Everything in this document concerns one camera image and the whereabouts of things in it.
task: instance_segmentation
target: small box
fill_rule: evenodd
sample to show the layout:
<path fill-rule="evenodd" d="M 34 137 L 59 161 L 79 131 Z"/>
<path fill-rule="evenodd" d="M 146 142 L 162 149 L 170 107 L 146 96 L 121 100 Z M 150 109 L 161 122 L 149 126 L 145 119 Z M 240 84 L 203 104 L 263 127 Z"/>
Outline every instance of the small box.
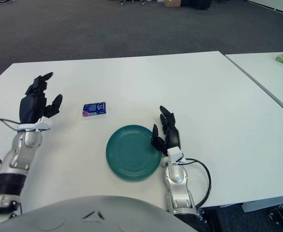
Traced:
<path fill-rule="evenodd" d="M 106 102 L 86 104 L 83 106 L 82 115 L 84 117 L 92 116 L 92 115 L 102 115 L 105 113 L 106 113 Z"/>
<path fill-rule="evenodd" d="M 180 6 L 181 0 L 165 0 L 165 6 L 171 7 L 171 6 Z"/>

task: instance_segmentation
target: blue box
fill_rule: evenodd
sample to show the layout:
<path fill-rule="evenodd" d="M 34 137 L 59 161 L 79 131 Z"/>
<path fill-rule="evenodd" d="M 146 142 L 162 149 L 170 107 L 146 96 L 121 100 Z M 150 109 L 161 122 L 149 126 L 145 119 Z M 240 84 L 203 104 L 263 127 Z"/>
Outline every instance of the blue box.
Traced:
<path fill-rule="evenodd" d="M 102 115 L 106 113 L 106 102 L 86 104 L 83 106 L 82 115 L 84 117 L 92 115 Z"/>

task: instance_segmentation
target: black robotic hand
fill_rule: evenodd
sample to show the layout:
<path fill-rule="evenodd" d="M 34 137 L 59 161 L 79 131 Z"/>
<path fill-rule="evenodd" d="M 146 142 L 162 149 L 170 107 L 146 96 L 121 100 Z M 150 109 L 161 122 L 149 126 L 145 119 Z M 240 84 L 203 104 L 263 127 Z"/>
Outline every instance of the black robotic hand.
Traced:
<path fill-rule="evenodd" d="M 181 149 L 180 145 L 180 136 L 179 131 L 175 127 L 176 120 L 174 113 L 169 112 L 165 107 L 160 106 L 161 110 L 161 123 L 163 125 L 163 132 L 165 134 L 165 141 L 158 136 L 157 126 L 153 125 L 151 144 L 164 155 L 167 156 L 167 149 L 178 146 Z"/>
<path fill-rule="evenodd" d="M 38 76 L 34 79 L 32 85 L 26 91 L 26 97 L 20 103 L 20 122 L 23 123 L 36 123 L 42 116 L 52 117 L 59 112 L 60 104 L 63 96 L 59 94 L 52 105 L 46 105 L 46 97 L 44 91 L 46 90 L 46 81 L 51 78 L 52 72 Z"/>

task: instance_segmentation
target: black furniture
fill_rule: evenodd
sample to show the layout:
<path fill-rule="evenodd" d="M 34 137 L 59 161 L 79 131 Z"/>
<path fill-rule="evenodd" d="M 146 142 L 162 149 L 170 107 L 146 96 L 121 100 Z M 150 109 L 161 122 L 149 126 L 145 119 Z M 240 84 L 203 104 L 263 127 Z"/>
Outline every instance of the black furniture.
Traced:
<path fill-rule="evenodd" d="M 181 0 L 181 6 L 193 6 L 198 10 L 210 7 L 212 0 Z"/>

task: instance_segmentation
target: white wall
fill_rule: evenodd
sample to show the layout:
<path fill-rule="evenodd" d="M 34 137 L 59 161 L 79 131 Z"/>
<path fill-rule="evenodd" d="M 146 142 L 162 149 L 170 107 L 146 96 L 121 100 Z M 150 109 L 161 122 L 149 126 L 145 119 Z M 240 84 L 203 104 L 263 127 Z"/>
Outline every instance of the white wall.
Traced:
<path fill-rule="evenodd" d="M 256 2 L 283 11 L 283 0 L 249 0 L 249 1 Z"/>

